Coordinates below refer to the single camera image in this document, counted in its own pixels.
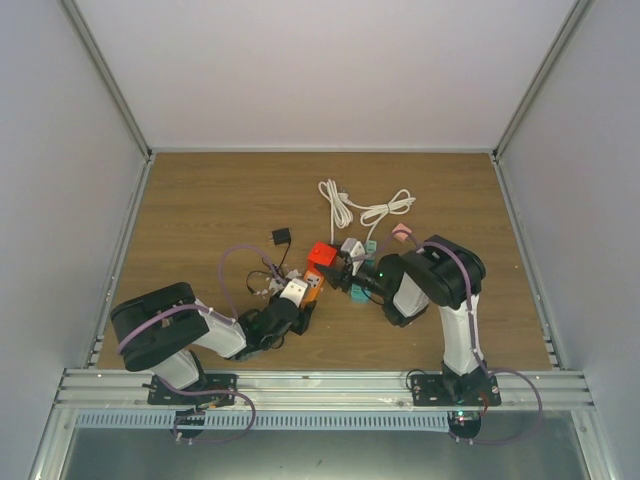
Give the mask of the orange power strip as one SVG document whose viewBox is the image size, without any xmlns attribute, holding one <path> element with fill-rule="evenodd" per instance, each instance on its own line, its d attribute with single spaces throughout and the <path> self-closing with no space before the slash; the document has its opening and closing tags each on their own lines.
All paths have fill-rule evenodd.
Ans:
<svg viewBox="0 0 640 480">
<path fill-rule="evenodd" d="M 308 284 L 308 288 L 301 305 L 306 306 L 308 303 L 317 299 L 318 295 L 322 291 L 325 278 L 315 268 L 311 268 L 305 272 L 303 280 Z"/>
</svg>

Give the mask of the teal power strip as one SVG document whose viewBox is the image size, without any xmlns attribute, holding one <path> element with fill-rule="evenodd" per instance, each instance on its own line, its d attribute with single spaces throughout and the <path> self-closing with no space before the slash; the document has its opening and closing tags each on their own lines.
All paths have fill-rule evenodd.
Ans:
<svg viewBox="0 0 640 480">
<path fill-rule="evenodd" d="M 360 272 L 363 267 L 373 268 L 374 265 L 375 262 L 373 260 L 364 260 L 359 264 L 357 271 Z M 365 289 L 355 283 L 351 284 L 349 288 L 349 294 L 351 300 L 356 303 L 366 304 L 371 301 L 371 292 L 368 289 Z"/>
</svg>

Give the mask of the red cube socket adapter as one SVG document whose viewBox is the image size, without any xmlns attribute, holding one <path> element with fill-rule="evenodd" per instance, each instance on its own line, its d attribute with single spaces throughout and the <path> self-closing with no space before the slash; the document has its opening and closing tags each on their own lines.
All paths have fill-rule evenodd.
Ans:
<svg viewBox="0 0 640 480">
<path fill-rule="evenodd" d="M 316 265 L 332 266 L 338 251 L 331 245 L 324 242 L 317 242 L 310 250 L 307 261 L 308 268 L 314 269 Z"/>
</svg>

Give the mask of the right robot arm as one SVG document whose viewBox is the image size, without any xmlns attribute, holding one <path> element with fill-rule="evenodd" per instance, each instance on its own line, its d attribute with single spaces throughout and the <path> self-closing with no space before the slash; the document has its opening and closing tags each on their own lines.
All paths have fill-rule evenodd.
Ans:
<svg viewBox="0 0 640 480">
<path fill-rule="evenodd" d="M 405 327 L 438 308 L 444 337 L 441 362 L 444 396 L 464 405 L 488 377 L 479 344 L 477 307 L 486 268 L 471 250 L 439 235 L 414 249 L 382 256 L 375 266 L 366 254 L 341 252 L 340 268 L 318 264 L 316 269 L 334 289 L 347 292 L 357 285 L 381 299 L 387 320 Z"/>
</svg>

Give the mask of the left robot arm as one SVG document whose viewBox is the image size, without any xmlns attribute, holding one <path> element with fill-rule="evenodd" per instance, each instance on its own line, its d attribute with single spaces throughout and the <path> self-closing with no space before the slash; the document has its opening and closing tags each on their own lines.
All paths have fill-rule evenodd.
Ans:
<svg viewBox="0 0 640 480">
<path fill-rule="evenodd" d="M 153 372 L 181 402 L 193 404 L 205 395 L 206 380 L 190 346 L 233 361 L 276 348 L 287 333 L 301 335 L 308 329 L 315 308 L 306 300 L 309 290 L 307 282 L 293 279 L 265 308 L 231 318 L 206 306 L 191 285 L 179 282 L 112 310 L 117 353 L 126 370 Z"/>
</svg>

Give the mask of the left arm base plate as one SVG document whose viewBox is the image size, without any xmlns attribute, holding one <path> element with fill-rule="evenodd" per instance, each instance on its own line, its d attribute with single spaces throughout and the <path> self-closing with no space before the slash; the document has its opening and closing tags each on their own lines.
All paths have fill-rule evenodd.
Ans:
<svg viewBox="0 0 640 480">
<path fill-rule="evenodd" d="M 154 375 L 142 387 L 148 390 L 149 405 L 194 406 L 197 408 L 223 407 L 234 404 L 234 398 L 229 394 L 204 395 L 203 391 L 236 390 L 238 376 L 229 373 L 205 373 L 204 379 L 186 387 L 185 391 L 192 395 L 184 395 L 171 391 L 159 378 Z"/>
</svg>

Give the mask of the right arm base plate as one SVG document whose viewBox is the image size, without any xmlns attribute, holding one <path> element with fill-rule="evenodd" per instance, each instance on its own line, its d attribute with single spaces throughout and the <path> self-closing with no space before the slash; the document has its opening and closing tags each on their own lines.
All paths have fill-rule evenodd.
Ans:
<svg viewBox="0 0 640 480">
<path fill-rule="evenodd" d="M 453 373 L 410 370 L 405 376 L 414 406 L 484 407 L 502 404 L 497 379 L 482 370 L 458 377 Z"/>
</svg>

